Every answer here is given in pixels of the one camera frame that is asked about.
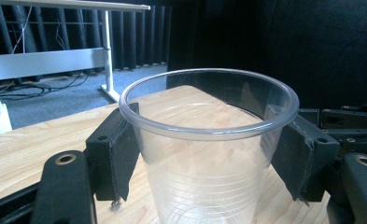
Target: floor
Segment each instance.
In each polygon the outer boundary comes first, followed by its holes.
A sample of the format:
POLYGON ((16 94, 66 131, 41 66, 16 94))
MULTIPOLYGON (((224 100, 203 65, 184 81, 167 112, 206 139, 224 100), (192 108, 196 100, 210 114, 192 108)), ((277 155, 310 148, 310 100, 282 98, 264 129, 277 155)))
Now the floor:
MULTIPOLYGON (((118 94, 134 81, 166 72, 166 64, 139 67, 134 70, 114 72, 114 88, 118 94)), ((1 101, 7 105, 12 129, 61 118, 81 111, 94 109, 114 102, 101 90, 105 84, 101 74, 72 77, 46 76, 39 82, 25 82, 19 90, 3 91, 1 101)))

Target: clear plastic cup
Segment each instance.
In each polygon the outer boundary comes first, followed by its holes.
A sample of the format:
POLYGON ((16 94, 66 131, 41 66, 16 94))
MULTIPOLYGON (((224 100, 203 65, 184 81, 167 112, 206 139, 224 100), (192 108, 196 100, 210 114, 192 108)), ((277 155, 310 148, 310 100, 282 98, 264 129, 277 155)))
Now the clear plastic cup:
POLYGON ((161 223, 249 223, 282 127, 298 109, 289 86, 232 69, 146 77, 120 98, 161 223))

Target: white desk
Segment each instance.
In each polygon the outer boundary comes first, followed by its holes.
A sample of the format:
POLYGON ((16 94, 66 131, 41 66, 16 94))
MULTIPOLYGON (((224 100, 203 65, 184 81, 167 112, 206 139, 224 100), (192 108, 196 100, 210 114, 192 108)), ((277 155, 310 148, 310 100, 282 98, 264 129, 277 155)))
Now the white desk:
MULTIPOLYGON (((114 90, 113 85, 113 66, 108 24, 109 10, 141 12, 143 10, 149 10, 150 7, 76 0, 0 0, 0 4, 101 10, 103 48, 0 55, 0 79, 30 77, 104 66, 106 84, 102 85, 102 90, 115 102, 119 100, 120 96, 114 90)), ((11 130, 7 106, 0 102, 0 133, 11 130)))

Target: cup rim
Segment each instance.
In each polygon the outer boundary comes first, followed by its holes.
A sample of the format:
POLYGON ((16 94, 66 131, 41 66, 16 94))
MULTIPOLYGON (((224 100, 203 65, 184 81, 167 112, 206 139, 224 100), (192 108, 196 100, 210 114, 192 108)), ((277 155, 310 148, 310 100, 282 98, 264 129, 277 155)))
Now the cup rim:
POLYGON ((121 94, 119 100, 120 112, 126 120, 137 128, 144 129, 146 131, 168 136, 172 138, 180 138, 186 140, 198 140, 198 141, 226 141, 234 139, 242 139, 257 136, 263 133, 269 133, 271 131, 282 128, 290 123, 297 115, 299 111, 299 98, 296 92, 286 85, 285 83, 265 76, 263 74, 249 72, 238 69, 227 68, 195 68, 195 69, 183 69, 171 72, 161 73, 159 75, 144 77, 129 85, 121 94), (265 81, 271 82, 276 85, 282 91, 284 91, 289 97, 289 105, 286 110, 280 113, 278 116, 270 119, 263 120, 259 123, 233 127, 223 129, 198 129, 174 126, 169 124, 160 123, 151 119, 146 119, 137 113, 135 113, 128 105, 128 94, 137 85, 149 81, 158 77, 177 76, 180 74, 199 73, 199 72, 223 72, 223 73, 235 73, 244 76, 251 76, 265 81))

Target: wooden tabletop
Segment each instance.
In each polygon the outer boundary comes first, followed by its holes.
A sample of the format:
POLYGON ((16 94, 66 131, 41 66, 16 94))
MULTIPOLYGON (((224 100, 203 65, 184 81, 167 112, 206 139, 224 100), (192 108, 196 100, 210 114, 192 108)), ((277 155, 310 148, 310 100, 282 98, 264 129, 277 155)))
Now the wooden tabletop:
MULTIPOLYGON (((0 134, 0 198, 38 182, 44 162, 66 150, 85 149, 85 140, 114 110, 107 105, 61 119, 0 134)), ((322 203, 294 202, 271 166, 253 223, 329 223, 325 194, 322 203)), ((130 195, 118 210, 96 202, 99 223, 159 223, 140 157, 130 182, 130 195)))

